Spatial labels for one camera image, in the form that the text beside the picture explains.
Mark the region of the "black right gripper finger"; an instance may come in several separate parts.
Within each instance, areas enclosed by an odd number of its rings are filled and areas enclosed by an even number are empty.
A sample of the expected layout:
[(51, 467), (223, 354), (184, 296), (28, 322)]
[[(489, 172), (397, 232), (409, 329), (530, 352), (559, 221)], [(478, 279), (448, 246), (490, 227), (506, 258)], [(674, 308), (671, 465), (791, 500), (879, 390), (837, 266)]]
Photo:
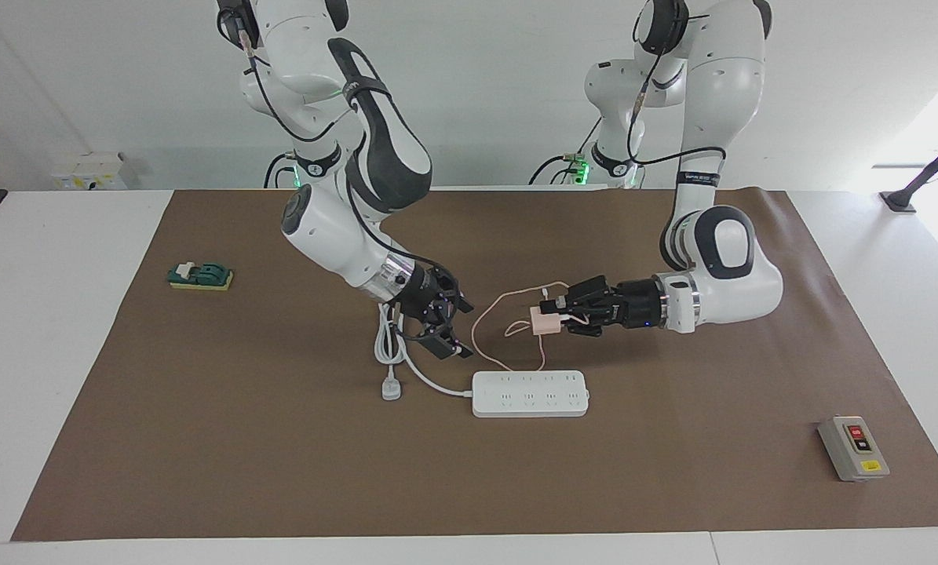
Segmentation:
[(436, 271), (436, 282), (440, 289), (436, 311), (441, 317), (454, 317), (458, 312), (469, 314), (475, 310), (459, 289), (458, 280), (450, 272)]
[(452, 356), (469, 358), (475, 351), (468, 344), (462, 343), (454, 332), (453, 322), (448, 319), (436, 321), (423, 321), (422, 331), (418, 335), (406, 336), (407, 342), (420, 344), (438, 359), (447, 359)]

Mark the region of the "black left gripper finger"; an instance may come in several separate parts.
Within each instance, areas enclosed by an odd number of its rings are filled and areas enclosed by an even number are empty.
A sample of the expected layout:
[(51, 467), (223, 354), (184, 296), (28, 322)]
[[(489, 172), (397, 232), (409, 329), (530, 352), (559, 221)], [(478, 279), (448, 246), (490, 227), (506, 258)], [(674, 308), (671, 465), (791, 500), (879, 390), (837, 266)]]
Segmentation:
[(608, 285), (604, 275), (577, 282), (567, 287), (565, 294), (556, 297), (553, 304), (558, 311), (572, 310), (573, 308), (593, 308), (594, 305), (606, 297), (612, 296), (615, 291)]
[(564, 328), (572, 335), (600, 337), (604, 328), (614, 322), (608, 310), (573, 310), (564, 320)]

